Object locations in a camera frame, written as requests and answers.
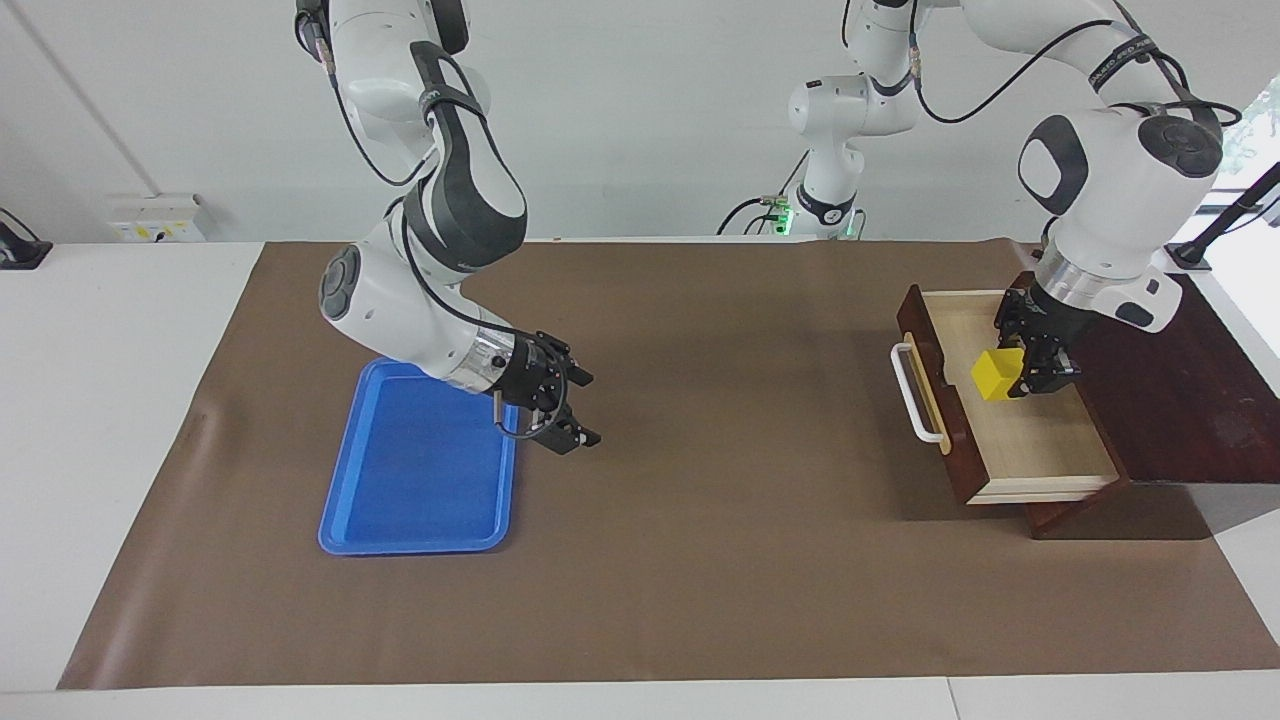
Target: drawer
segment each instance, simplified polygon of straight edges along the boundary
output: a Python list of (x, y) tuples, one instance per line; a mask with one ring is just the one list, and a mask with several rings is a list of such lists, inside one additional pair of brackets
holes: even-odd
[(922, 292), (897, 314), (892, 363), (908, 416), (942, 452), (956, 500), (969, 505), (1070, 502), (1120, 477), (1075, 387), (991, 402), (969, 377), (995, 346), (1002, 291)]

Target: yellow cube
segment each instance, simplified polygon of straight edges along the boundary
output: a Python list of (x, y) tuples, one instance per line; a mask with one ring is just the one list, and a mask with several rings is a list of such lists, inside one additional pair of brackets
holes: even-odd
[(1010, 400), (1009, 391), (1023, 374), (1023, 348), (987, 350), (978, 356), (969, 375), (984, 400)]

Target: blue tray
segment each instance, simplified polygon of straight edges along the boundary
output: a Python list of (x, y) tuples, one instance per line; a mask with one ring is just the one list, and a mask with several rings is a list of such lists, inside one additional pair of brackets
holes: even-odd
[[(518, 409), (507, 406), (516, 427)], [(374, 360), (360, 375), (320, 521), (332, 555), (480, 552), (511, 515), (516, 443), (493, 400)]]

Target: white wall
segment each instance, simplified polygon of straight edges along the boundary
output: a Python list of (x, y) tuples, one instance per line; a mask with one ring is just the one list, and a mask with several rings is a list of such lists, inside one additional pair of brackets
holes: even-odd
[[(102, 197), (142, 183), (5, 4), (165, 192), (204, 197), (216, 240), (361, 236), (394, 195), (364, 169), (294, 45), (288, 0), (3, 0), (0, 202), (55, 240), (106, 240)], [(804, 149), (786, 124), (791, 88), (850, 68), (838, 0), (471, 5), (461, 59), (492, 86), (532, 236), (714, 231), (739, 200), (776, 191)], [(1271, 0), (1128, 5), (1203, 96), (1243, 106), (1280, 70)], [(980, 45), (956, 12), (934, 15), (922, 44), (943, 113), (970, 108), (1023, 60)], [(965, 126), (867, 141), (869, 236), (1034, 237), (1043, 214), (1016, 182), (1021, 141), (1048, 113), (1094, 102), (1075, 73), (1046, 63)]]

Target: brown table cover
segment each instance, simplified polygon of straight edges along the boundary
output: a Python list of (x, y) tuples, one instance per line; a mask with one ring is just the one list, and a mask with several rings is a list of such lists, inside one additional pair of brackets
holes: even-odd
[(952, 501), (893, 316), (913, 282), (1004, 287), (1007, 241), (527, 246), (468, 295), (573, 345), (604, 443), (522, 446), (495, 551), (330, 557), (372, 359), (316, 310), (335, 247), (262, 252), (61, 688), (1280, 666), (1212, 541), (1033, 541)]

